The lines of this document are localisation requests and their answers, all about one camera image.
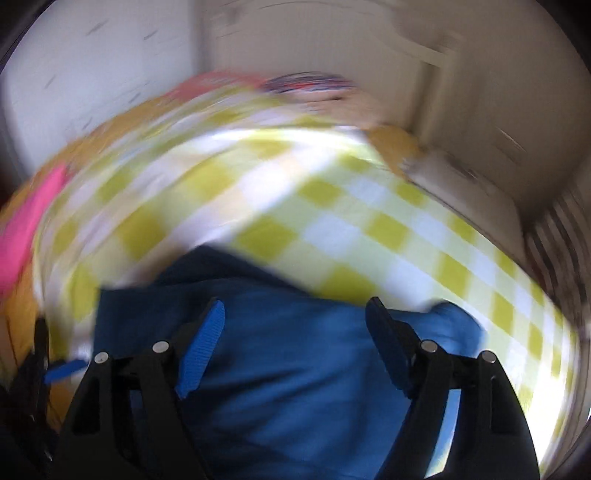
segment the clothing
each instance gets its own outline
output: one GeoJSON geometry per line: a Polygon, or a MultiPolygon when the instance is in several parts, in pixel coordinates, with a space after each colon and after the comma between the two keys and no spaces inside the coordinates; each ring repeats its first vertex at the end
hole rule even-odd
{"type": "Polygon", "coordinates": [[[16,284],[29,260],[37,225],[67,181],[66,165],[55,167],[0,231],[0,297],[16,284]]]}
{"type": "MultiPolygon", "coordinates": [[[[393,386],[361,307],[315,299],[199,247],[149,287],[102,291],[95,352],[139,353],[214,297],[225,327],[198,389],[180,403],[213,477],[374,478],[410,401],[393,386]]],[[[448,303],[391,314],[448,353],[473,356],[482,340],[476,322],[448,303]]],[[[434,461],[451,439],[459,396],[450,399],[434,461]]]]}

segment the blue tab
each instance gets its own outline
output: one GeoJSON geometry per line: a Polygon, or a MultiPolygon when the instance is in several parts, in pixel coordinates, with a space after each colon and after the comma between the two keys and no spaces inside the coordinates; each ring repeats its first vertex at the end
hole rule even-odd
{"type": "Polygon", "coordinates": [[[88,362],[81,359],[75,359],[71,362],[61,364],[58,367],[54,367],[46,372],[44,377],[45,385],[59,382],[86,367],[88,367],[88,362]]]}
{"type": "Polygon", "coordinates": [[[226,310],[223,303],[216,300],[180,361],[174,389],[181,400],[199,386],[225,324],[226,310]]]}

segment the pink fabric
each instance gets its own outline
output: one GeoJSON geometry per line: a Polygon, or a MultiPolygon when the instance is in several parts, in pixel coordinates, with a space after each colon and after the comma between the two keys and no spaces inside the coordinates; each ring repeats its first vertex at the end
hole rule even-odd
{"type": "Polygon", "coordinates": [[[265,81],[267,81],[267,79],[259,75],[244,75],[228,70],[216,70],[189,78],[189,80],[186,80],[169,92],[168,96],[187,102],[194,99],[196,96],[211,92],[212,90],[225,85],[242,83],[258,88],[265,83],[265,81]]]}
{"type": "Polygon", "coordinates": [[[29,260],[33,237],[43,213],[67,181],[66,165],[51,170],[0,231],[0,296],[8,293],[18,281],[29,260]]]}

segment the blue cloth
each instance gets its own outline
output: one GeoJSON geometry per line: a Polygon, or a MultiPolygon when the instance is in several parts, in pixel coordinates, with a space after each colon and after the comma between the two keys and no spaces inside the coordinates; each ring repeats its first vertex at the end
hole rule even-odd
{"type": "MultiPolygon", "coordinates": [[[[410,405],[392,385],[365,310],[307,293],[240,259],[199,247],[146,288],[102,292],[95,351],[135,355],[170,338],[213,297],[224,330],[199,388],[181,402],[187,430],[218,480],[372,479],[410,405]]],[[[391,310],[422,339],[475,356],[483,332],[448,303],[391,310]]],[[[450,395],[434,460],[451,439],[450,395]]]]}
{"type": "Polygon", "coordinates": [[[178,366],[174,391],[181,400],[199,387],[225,324],[226,310],[223,303],[216,300],[178,366]]]}
{"type": "Polygon", "coordinates": [[[76,372],[79,372],[86,367],[88,367],[88,362],[79,358],[65,362],[61,365],[50,368],[45,374],[44,383],[45,385],[57,383],[65,378],[71,377],[76,372]]]}

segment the checkered cloth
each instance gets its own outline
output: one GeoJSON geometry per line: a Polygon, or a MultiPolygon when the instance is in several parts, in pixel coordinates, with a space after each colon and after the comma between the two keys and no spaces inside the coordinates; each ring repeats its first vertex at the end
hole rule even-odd
{"type": "Polygon", "coordinates": [[[164,115],[56,200],[34,254],[53,348],[89,356],[99,286],[145,284],[204,242],[328,299],[463,307],[487,330],[485,347],[548,458],[579,356],[561,313],[486,238],[388,171],[356,131],[251,90],[219,89],[164,115]]]}

